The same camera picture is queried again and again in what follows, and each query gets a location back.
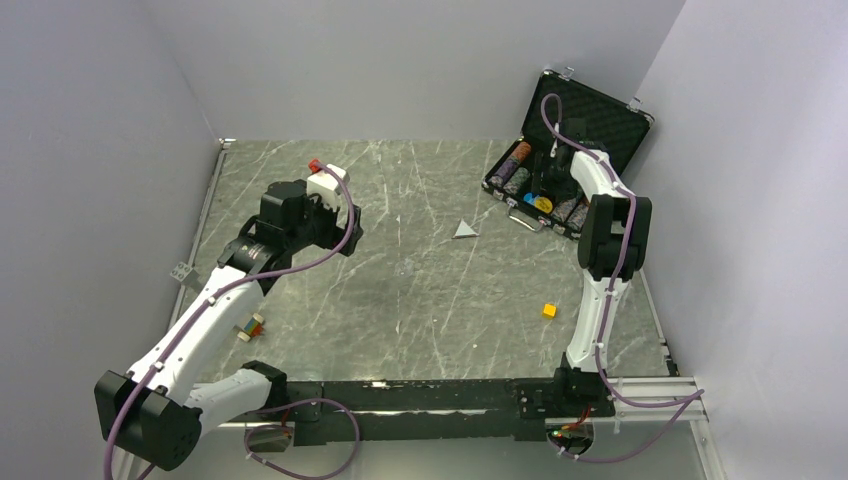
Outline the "yellow round button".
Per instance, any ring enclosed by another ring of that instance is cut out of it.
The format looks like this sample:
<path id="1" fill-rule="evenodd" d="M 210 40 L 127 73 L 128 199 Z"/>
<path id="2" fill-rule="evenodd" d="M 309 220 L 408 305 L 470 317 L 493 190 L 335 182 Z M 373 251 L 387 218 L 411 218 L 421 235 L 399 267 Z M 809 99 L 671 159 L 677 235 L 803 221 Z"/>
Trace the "yellow round button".
<path id="1" fill-rule="evenodd" d="M 551 200 L 543 196 L 538 196 L 534 199 L 534 206 L 536 209 L 545 214 L 550 214 L 554 209 L 554 204 Z"/>

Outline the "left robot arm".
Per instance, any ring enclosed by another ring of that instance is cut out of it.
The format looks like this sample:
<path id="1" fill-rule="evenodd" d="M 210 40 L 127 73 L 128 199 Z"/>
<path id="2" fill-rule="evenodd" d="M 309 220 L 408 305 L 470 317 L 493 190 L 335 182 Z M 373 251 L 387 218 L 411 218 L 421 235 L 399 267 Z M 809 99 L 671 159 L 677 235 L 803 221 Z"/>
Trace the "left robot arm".
<path id="1" fill-rule="evenodd" d="M 219 425 L 254 412 L 264 420 L 287 406 L 287 376 L 261 361 L 205 387 L 195 385 L 212 353 L 254 314 L 276 281 L 320 265 L 295 267 L 293 256 L 310 246 L 326 256 L 351 255 L 362 236 L 361 210 L 345 177 L 319 172 L 305 180 L 274 182 L 222 251 L 194 302 L 126 372 L 108 370 L 94 389 L 107 443 L 102 475 L 113 476 L 113 457 L 122 449 L 171 471 Z"/>

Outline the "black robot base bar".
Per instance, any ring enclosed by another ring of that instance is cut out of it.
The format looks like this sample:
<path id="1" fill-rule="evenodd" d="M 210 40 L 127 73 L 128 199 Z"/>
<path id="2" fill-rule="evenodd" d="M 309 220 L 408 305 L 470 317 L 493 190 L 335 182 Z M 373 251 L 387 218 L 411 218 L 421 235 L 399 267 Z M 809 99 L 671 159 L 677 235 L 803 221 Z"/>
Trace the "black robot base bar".
<path id="1" fill-rule="evenodd" d="M 291 381 L 267 413 L 286 421 L 297 446 L 331 442 L 511 438 L 543 441 L 547 429 L 581 416 L 615 414 L 608 394 L 589 395 L 560 375 L 527 379 Z"/>

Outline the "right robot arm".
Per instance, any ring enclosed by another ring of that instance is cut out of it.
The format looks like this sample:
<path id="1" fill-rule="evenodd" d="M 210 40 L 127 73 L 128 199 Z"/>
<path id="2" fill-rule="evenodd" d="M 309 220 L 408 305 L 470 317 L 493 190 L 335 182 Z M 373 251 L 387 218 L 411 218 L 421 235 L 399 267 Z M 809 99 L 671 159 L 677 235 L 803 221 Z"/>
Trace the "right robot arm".
<path id="1" fill-rule="evenodd" d="M 554 138 L 575 149 L 570 175 L 589 201 L 577 248 L 583 290 L 566 349 L 567 365 L 582 373 L 602 374 L 616 310 L 645 262 L 652 203 L 624 184 L 606 152 L 565 137 L 549 120 L 544 123 Z"/>

